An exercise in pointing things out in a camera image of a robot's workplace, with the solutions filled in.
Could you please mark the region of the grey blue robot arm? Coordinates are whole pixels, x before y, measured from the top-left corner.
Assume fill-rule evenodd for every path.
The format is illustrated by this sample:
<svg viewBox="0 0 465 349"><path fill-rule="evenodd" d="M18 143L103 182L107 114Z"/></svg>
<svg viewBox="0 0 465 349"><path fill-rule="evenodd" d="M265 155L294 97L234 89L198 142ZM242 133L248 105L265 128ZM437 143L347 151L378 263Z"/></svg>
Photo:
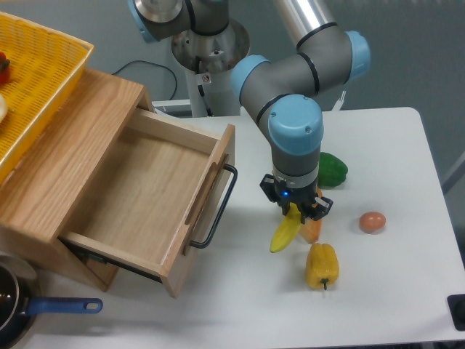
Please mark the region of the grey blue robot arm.
<svg viewBox="0 0 465 349"><path fill-rule="evenodd" d="M130 1L146 41L171 38L178 62L197 74L230 73L230 85L267 139L272 173L261 181L266 197L302 220L320 220L331 207L317 192L323 116L314 98L362 76L370 67L366 39L343 31L324 1L277 1L296 48L270 62L240 46L227 1Z"/></svg>

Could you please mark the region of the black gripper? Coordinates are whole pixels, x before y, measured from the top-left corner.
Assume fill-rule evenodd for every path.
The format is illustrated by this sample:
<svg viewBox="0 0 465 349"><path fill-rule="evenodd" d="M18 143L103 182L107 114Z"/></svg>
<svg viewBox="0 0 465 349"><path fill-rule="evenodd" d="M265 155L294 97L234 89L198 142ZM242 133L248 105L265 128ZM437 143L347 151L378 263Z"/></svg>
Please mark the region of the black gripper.
<svg viewBox="0 0 465 349"><path fill-rule="evenodd" d="M331 210L333 201L319 196L317 180L302 188L292 188L284 180L278 180L271 174L266 174L260 182L260 188L272 203L276 203L286 216L290 204L294 203L300 214L300 223L305 224L308 218L320 220Z"/></svg>

